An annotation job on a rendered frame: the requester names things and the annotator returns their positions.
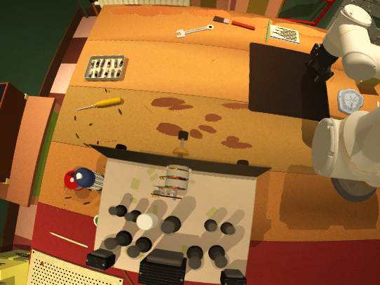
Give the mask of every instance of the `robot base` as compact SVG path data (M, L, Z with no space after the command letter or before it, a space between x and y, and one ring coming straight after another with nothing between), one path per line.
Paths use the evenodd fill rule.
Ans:
M369 199L375 192L375 187L369 187L359 180L331 178L335 190L348 201L364 201Z

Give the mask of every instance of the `screwdriver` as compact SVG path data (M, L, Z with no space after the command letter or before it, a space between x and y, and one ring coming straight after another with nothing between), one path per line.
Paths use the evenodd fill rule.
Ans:
M120 97L116 97L116 98L102 100L102 101L96 102L94 105L83 107L83 108L79 108L77 110L84 110L85 108L90 108L90 107L110 106L110 105L115 105L115 104L119 104L119 103L121 103L121 98Z

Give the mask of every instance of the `wrench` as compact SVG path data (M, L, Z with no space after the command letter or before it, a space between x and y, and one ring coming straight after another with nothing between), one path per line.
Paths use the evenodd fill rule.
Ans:
M177 35L177 38L181 38L181 37L184 37L185 34L188 34L188 33L193 33L193 32L197 32L197 31L203 31L203 30L213 30L214 29L214 26L212 25L207 25L206 27L202 27L202 28L196 28L196 29L192 29L192 30L189 30L189 31L184 31L183 29L181 30L177 30L175 32L175 34L178 34Z

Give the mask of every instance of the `yellow screwdriver handle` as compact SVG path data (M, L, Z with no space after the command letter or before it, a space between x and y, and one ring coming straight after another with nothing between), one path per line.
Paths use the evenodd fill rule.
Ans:
M111 98L111 99L106 99L106 100L102 100L102 101L96 102L95 106L96 107L99 107L99 106L110 106L110 105L115 105L115 104L119 104L119 103L121 103L121 98L120 97L116 97L116 98Z

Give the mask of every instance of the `metal tray with parts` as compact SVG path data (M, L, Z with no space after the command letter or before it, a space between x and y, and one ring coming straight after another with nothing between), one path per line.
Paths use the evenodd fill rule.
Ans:
M100 59L99 65L96 67L96 62L97 60ZM100 64L102 60L105 59L104 66L103 66L103 72L100 76L95 77L95 70L99 73L100 71ZM109 67L107 67L108 60L111 59L111 64ZM91 62L95 61L95 64L93 68L91 67ZM114 62L117 60L117 66L114 67ZM87 64L86 72L84 74L84 78L87 81L120 81L121 78L123 77L123 72L124 72L124 67L125 67L125 56L124 55L94 55L90 58ZM108 75L105 77L104 74L106 70L109 70ZM111 71L114 69L114 77L111 77ZM116 77L116 74L120 70L120 74L118 77Z

